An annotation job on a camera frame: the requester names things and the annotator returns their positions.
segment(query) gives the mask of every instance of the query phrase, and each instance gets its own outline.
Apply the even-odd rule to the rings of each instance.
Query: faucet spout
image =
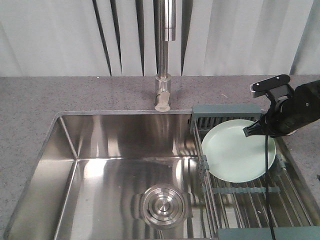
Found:
[[[159,0],[158,74],[155,76],[154,108],[170,110],[171,76],[168,74],[168,42],[176,40],[176,0]]]

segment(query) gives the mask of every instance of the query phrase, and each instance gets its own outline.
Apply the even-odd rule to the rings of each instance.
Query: sink drying rack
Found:
[[[201,139],[216,125],[233,119],[254,121],[261,116],[261,109],[255,104],[216,104],[197,105],[192,110],[190,132],[194,136],[211,236],[217,238],[221,229],[268,228],[264,176],[244,183],[220,180],[210,174],[201,147]],[[270,211],[274,227],[317,226],[319,210],[310,203],[296,172],[280,152],[281,141],[276,139],[277,155],[270,169]]]

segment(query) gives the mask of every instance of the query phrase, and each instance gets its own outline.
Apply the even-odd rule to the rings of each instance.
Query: sink drain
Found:
[[[162,184],[150,187],[143,194],[140,203],[144,221],[158,229],[173,228],[185,217],[184,197],[172,185]]]

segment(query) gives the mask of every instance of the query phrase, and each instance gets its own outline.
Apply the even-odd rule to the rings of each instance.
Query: gray countertop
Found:
[[[173,77],[171,108],[197,104],[255,103],[268,109],[266,97],[252,99],[249,84],[268,76]],[[320,79],[295,75],[292,87]],[[0,78],[0,239],[56,113],[61,111],[152,110],[153,77],[2,77]],[[284,138],[297,171],[320,206],[320,121]]]

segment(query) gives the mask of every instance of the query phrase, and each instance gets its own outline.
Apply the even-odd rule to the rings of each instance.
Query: stainless steel sink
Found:
[[[191,115],[63,115],[8,239],[209,237]]]
[[[232,118],[194,116],[184,110],[59,114],[5,237],[213,239],[221,229],[267,228],[263,177],[236,184],[203,168],[201,139]],[[274,226],[319,226],[319,209],[281,140],[277,150],[285,159],[271,168],[271,186],[279,189],[270,194]]]

